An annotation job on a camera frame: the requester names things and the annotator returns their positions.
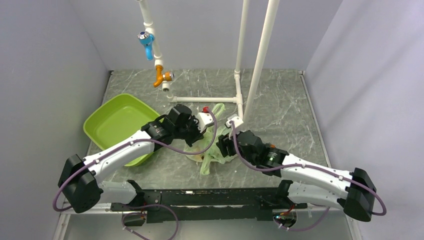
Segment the marble tabletop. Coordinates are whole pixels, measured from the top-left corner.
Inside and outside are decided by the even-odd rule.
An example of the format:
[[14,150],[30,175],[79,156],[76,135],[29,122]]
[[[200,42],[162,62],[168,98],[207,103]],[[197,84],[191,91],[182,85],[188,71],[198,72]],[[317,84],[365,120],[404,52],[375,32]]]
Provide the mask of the marble tabletop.
[[[175,79],[171,89],[178,97],[232,97],[236,94],[233,69],[173,69]],[[241,72],[241,92],[246,103],[252,79],[252,69]],[[167,114],[176,103],[169,103],[166,94],[153,87],[156,71],[113,71],[105,92],[104,102],[116,95],[128,93],[155,109]],[[193,114],[214,103],[184,103]],[[225,112],[219,117],[223,125],[227,117],[237,113],[236,105],[225,104]],[[307,161],[327,166],[317,128],[298,71],[295,69],[264,69],[255,96],[251,121],[247,128],[264,143]],[[184,141],[175,140],[172,145],[183,149]],[[89,154],[100,149],[93,143]],[[143,189],[204,189],[204,188],[257,188],[277,187],[281,181],[275,176],[248,169],[238,159],[220,164],[210,164],[210,174],[200,174],[201,163],[167,148],[155,152],[143,164],[118,169],[106,181],[135,180]]]

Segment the plastic bag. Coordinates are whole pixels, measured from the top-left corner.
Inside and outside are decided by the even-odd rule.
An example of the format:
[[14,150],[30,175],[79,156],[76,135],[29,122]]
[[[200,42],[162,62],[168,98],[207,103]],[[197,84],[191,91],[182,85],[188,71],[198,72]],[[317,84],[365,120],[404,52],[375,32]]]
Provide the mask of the plastic bag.
[[[225,111],[225,105],[223,103],[216,104],[212,109],[212,113],[216,116],[217,119],[224,111]],[[216,137],[215,137],[214,144],[212,144],[212,146],[206,152],[199,155],[186,155],[187,158],[193,161],[202,163],[200,168],[201,175],[208,175],[210,173],[211,162],[218,162],[220,164],[225,164],[226,162],[230,162],[236,157],[236,155],[223,157],[221,155],[220,149],[215,144],[216,142],[218,142],[218,136],[228,134],[229,132],[230,132],[229,128],[226,128],[225,126],[219,126],[218,129],[216,130]],[[189,147],[186,144],[184,146],[184,151],[193,153],[193,152],[198,152],[205,149],[211,142],[213,133],[214,133],[213,128],[209,127],[206,130],[206,132],[203,134],[203,139],[200,139],[197,142],[195,142],[193,144],[193,147]]]

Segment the red object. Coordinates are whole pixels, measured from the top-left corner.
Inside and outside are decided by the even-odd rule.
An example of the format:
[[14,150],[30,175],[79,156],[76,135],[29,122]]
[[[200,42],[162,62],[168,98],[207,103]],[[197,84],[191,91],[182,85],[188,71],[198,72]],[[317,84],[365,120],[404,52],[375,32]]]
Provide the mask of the red object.
[[280,215],[287,215],[289,214],[293,209],[295,208],[295,205],[291,205],[290,209],[288,211],[282,212]]

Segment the pvc pipe frame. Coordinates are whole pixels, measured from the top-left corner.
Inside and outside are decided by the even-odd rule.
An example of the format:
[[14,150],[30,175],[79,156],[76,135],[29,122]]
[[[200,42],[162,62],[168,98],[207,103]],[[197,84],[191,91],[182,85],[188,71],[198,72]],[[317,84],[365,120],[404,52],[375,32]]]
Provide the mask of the pvc pipe frame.
[[256,56],[256,63],[254,64],[252,80],[250,83],[249,95],[247,96],[246,108],[244,109],[243,122],[245,123],[249,120],[251,115],[252,105],[256,96],[256,91],[258,89],[259,78],[261,77],[262,67],[264,66],[265,56],[267,55],[268,45],[270,43],[271,33],[273,32],[279,3],[280,0],[268,1],[265,22],[263,23],[262,35],[260,36],[259,49]]
[[250,0],[243,0],[241,10],[240,33],[238,35],[237,59],[235,62],[234,81],[235,81],[235,97],[180,97],[174,96],[170,98],[171,103],[176,102],[198,102],[198,103],[233,103],[237,104],[237,112],[240,118],[243,118],[243,95],[240,87],[240,65],[242,63],[243,46],[245,44],[246,26],[248,20]]
[[[152,16],[150,13],[149,6],[147,4],[147,0],[136,0],[141,9],[141,14],[144,20],[145,30],[149,33],[152,33],[155,36],[155,28],[153,25]],[[166,94],[167,98],[171,103],[176,102],[200,102],[200,103],[234,103],[237,104],[238,116],[243,118],[246,122],[249,113],[252,108],[253,100],[256,95],[256,91],[259,84],[259,78],[261,76],[262,67],[264,66],[265,56],[268,50],[268,45],[270,42],[271,33],[274,26],[274,21],[277,14],[277,8],[280,3],[280,0],[269,0],[268,7],[266,9],[265,22],[263,24],[262,35],[260,38],[259,49],[256,56],[256,63],[253,70],[252,81],[250,84],[249,95],[247,97],[247,104],[245,111],[243,113],[243,96],[240,85],[240,66],[242,62],[243,55],[243,47],[246,35],[246,26],[247,26],[247,18],[249,11],[249,3],[250,0],[243,0],[243,7],[241,12],[241,23],[240,23],[240,33],[238,36],[238,49],[237,49],[237,58],[235,63],[234,70],[234,81],[235,81],[235,97],[178,97],[174,96],[171,93],[170,84],[166,85],[166,88],[169,90]],[[162,65],[162,52],[159,48],[158,42],[155,40],[152,43],[153,53],[155,62],[154,65]]]

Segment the green plastic basin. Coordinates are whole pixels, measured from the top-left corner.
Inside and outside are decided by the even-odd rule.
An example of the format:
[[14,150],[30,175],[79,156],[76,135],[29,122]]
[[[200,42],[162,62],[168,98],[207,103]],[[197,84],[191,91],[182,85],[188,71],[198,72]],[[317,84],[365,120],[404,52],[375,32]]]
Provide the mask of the green plastic basin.
[[[125,140],[159,113],[133,95],[123,93],[100,106],[84,122],[84,132],[102,150]],[[126,167],[138,166],[152,153],[138,157]]]

